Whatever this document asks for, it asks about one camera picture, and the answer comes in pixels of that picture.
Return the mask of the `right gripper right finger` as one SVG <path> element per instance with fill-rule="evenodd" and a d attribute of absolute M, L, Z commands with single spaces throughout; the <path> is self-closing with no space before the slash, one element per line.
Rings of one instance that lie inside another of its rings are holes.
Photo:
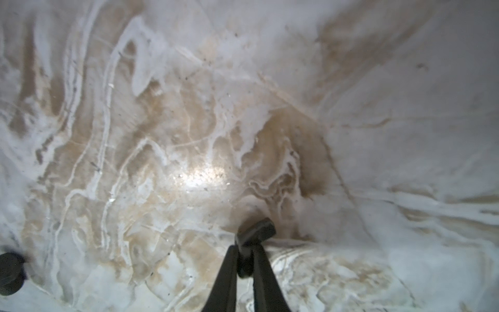
<path fill-rule="evenodd" d="M 260 244 L 257 244 L 253 246 L 252 251 L 254 312 L 291 312 L 265 249 Z"/>

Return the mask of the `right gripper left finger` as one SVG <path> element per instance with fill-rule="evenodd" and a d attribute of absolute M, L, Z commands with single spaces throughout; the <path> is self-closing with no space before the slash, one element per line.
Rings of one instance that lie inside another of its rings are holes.
<path fill-rule="evenodd" d="M 231 245 L 226 252 L 202 312 L 235 312 L 239 250 Z"/>

